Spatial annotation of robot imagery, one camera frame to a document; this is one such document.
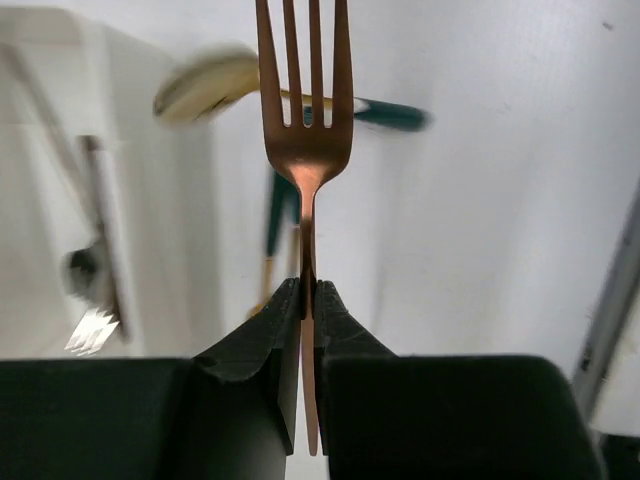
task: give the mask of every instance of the gold fork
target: gold fork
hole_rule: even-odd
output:
[[[264,143],[269,162],[293,183],[300,193],[300,283],[302,292],[301,341],[302,386],[309,453],[318,450],[318,410],[315,399],[313,303],[316,290],[315,196],[320,187],[339,175],[349,163],[353,139],[353,78],[347,1],[335,0],[333,42],[333,115],[330,127],[324,124],[322,88],[322,48],[320,43],[319,0],[309,0],[311,46],[311,106],[313,120],[303,122],[302,88],[293,0],[284,2],[291,125],[285,126],[280,98],[268,0],[256,0],[258,58]]]

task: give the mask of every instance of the utensil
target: utensil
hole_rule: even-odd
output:
[[[92,355],[104,346],[117,327],[120,327],[118,330],[125,340],[129,338],[129,331],[122,319],[110,242],[111,232],[105,221],[107,212],[99,165],[101,147],[96,137],[84,135],[80,140],[89,166],[98,238],[93,245],[73,252],[65,261],[73,292],[90,305],[65,349],[77,355]]]
[[[256,0],[260,93],[265,149],[269,162],[300,193],[300,240],[302,292],[302,379],[309,453],[318,449],[318,411],[315,401],[313,307],[317,285],[315,275],[315,196],[349,163],[353,140],[353,78],[346,0],[335,2],[333,53],[333,115],[324,124],[322,48],[319,0],[309,0],[311,46],[312,122],[303,121],[303,99],[293,0],[284,0],[291,125],[285,126],[280,98],[280,81],[267,0]]]
[[[160,86],[154,99],[153,114],[163,123],[182,124],[206,119],[233,105],[245,95],[260,90],[258,56],[240,44],[214,47],[177,70]],[[291,93],[280,96],[290,101]],[[428,122],[427,112],[408,105],[354,99],[356,120],[394,130],[415,132]],[[302,94],[302,103],[311,104],[311,95]],[[331,110],[332,100],[323,98]]]
[[[287,222],[285,211],[291,212],[291,251],[289,255],[288,276],[295,277],[298,274],[298,258],[299,258],[299,237],[300,237],[300,197],[296,187],[291,185],[288,180],[282,177],[278,172],[272,170],[271,173],[271,201],[269,208],[269,217],[267,221],[267,235],[265,241],[266,251],[262,267],[262,281],[260,300],[256,306],[250,311],[248,318],[257,314],[264,307],[273,291],[271,289],[271,278],[273,274],[273,262],[278,251],[278,244],[281,238],[281,230],[284,229],[282,223]]]

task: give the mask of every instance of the white background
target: white background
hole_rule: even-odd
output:
[[[176,58],[219,41],[257,44],[252,0],[52,3]],[[284,67],[281,5],[271,3]],[[331,3],[322,2],[326,39]],[[640,3],[349,8],[356,95],[424,108],[434,122],[419,134],[357,126],[349,167],[318,198],[319,277],[398,353],[535,352],[570,374],[640,177]],[[259,290],[269,170],[257,95],[211,130],[229,331]],[[302,433],[289,478],[323,478]]]

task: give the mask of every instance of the white surface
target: white surface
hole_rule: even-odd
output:
[[[201,336],[219,336],[217,296],[191,288],[215,272],[216,255],[202,253],[203,242],[215,250],[214,202],[206,196],[210,187],[193,188],[193,178],[198,185],[210,176],[209,140],[206,129],[169,132],[150,115],[154,90],[173,61],[157,47],[56,9],[2,9],[0,20],[3,37],[18,46],[70,141],[95,134],[107,151],[101,164],[134,334],[128,348],[111,350],[184,355],[202,348]],[[61,260],[88,246],[92,232],[65,188],[30,96],[4,64],[1,73],[7,288],[0,356],[61,356],[85,308],[64,292]],[[180,165],[185,158],[187,173]]]
[[[178,55],[256,45],[253,1],[64,3]],[[318,198],[319,276],[399,353],[536,352],[570,373],[640,176],[640,3],[349,6],[356,94],[435,123],[417,135],[356,128],[351,164]],[[213,142],[228,331],[258,295],[268,167],[256,95],[225,112]],[[290,478],[321,478],[303,443],[300,431]]]

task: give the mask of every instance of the white wall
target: white wall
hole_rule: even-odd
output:
[[[61,3],[176,55],[256,45],[251,0]],[[349,7],[356,94],[435,122],[417,135],[356,128],[349,167],[318,198],[319,276],[399,353],[536,352],[569,373],[640,176],[640,4]],[[302,23],[299,36],[306,45]],[[276,40],[284,62],[280,30]],[[216,121],[213,141],[230,330],[259,287],[268,168],[256,95]],[[290,478],[321,478],[323,460],[298,440]]]
[[[15,25],[12,19],[0,18],[3,35],[8,33],[8,25]],[[81,67],[84,58],[77,48],[77,32],[72,28],[53,32],[51,42],[41,43],[33,37],[33,26],[22,23],[11,37],[61,121],[74,134],[83,132],[94,122],[94,109],[86,69]],[[89,229],[68,195],[62,172],[49,160],[51,146],[43,129],[34,122],[28,95],[4,62],[0,75],[0,210],[4,214],[0,238],[7,247],[0,253],[0,357],[40,356],[44,352],[62,356],[61,332],[68,339],[67,330],[80,318],[81,308],[64,296],[59,261],[69,250],[86,245]]]

